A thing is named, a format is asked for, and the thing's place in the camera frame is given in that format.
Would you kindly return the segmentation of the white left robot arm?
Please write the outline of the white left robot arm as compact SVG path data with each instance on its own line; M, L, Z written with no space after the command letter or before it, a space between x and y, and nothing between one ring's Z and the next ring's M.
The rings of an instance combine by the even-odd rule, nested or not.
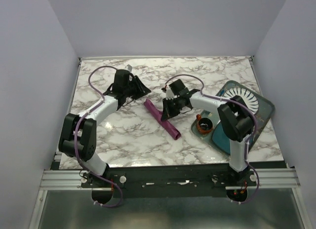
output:
M149 93L151 90L138 76L115 78L98 102L80 114L65 116L58 150L76 158L85 170L94 173L92 180L97 186L106 186L110 179L106 172L109 166L96 152L97 127L107 116L119 110L127 98L137 100Z

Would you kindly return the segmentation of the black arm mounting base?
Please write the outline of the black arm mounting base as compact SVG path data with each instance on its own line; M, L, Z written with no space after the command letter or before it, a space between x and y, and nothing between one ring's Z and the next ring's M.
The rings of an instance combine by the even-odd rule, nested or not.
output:
M114 197L225 197L232 190L256 186L250 169L235 173L227 163L147 167L112 167L107 182L84 173L82 187L109 189Z

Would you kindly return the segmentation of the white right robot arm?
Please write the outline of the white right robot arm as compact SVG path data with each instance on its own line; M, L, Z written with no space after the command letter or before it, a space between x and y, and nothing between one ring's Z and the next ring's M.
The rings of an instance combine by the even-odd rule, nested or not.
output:
M237 186L245 180L243 171L248 167L250 136L257 128L257 121L241 97L225 99L219 96L203 95L194 90L193 93L178 97L165 97L162 103L161 121L176 117L184 107L211 113L217 112L222 129L230 140L229 167L232 170L227 173L228 182Z

